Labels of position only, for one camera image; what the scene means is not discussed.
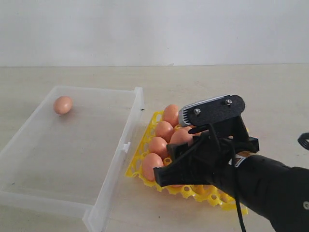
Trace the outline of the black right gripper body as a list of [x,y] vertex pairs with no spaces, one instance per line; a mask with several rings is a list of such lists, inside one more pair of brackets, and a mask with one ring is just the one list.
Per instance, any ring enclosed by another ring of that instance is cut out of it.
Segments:
[[209,138],[201,137],[176,160],[205,160],[212,163],[209,184],[229,194],[269,220],[277,232],[307,232],[309,171],[290,167],[265,156],[240,150],[231,140],[220,141],[218,150]]

